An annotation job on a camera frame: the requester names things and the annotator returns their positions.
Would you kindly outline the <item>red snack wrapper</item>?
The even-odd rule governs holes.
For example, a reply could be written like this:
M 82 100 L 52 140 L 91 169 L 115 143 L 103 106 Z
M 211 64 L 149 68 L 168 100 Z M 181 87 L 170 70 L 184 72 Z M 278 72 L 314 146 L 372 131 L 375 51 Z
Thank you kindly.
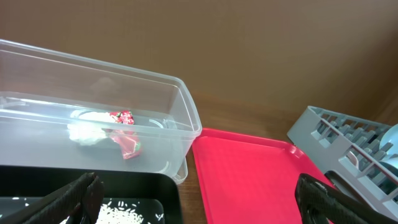
M 133 125 L 135 123 L 132 112 L 128 110 L 106 113 L 112 123 Z M 105 129 L 110 138 L 121 148 L 123 159 L 132 159 L 140 155 L 142 144 L 134 131 Z

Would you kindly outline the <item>white rice pile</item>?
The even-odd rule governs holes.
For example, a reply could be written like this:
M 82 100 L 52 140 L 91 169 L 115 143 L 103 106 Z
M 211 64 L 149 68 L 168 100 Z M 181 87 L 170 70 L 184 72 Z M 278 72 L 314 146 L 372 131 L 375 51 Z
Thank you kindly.
M 28 207 L 40 197 L 1 197 L 1 217 Z M 165 224 L 164 208 L 158 200 L 146 198 L 104 198 L 96 224 Z

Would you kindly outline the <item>light blue plate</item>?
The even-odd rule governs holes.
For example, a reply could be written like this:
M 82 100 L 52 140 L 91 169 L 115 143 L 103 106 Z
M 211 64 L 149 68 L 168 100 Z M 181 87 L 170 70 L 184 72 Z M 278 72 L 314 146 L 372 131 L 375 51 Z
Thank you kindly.
M 391 127 L 381 138 L 379 149 L 391 157 L 397 154 L 398 124 Z

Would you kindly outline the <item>white napkin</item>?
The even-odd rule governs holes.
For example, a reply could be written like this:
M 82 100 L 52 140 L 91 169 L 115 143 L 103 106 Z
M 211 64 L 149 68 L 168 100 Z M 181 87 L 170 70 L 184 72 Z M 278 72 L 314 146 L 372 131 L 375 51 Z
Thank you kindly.
M 111 118 L 104 112 L 75 110 L 71 118 L 112 123 Z M 69 139 L 81 146 L 92 146 L 107 138 L 106 131 L 94 124 L 68 124 Z

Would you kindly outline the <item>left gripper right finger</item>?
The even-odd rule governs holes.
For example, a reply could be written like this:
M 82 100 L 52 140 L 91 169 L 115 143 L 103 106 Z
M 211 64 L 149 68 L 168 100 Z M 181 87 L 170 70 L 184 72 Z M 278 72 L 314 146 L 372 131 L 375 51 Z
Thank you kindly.
M 295 200 L 303 224 L 397 224 L 308 174 L 300 174 Z

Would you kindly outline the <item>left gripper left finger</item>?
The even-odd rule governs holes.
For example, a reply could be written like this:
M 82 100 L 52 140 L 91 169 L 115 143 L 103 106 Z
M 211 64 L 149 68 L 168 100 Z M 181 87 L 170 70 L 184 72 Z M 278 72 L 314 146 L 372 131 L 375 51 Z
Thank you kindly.
M 46 195 L 26 208 L 1 218 L 4 224 L 95 224 L 104 199 L 104 183 L 94 172 Z

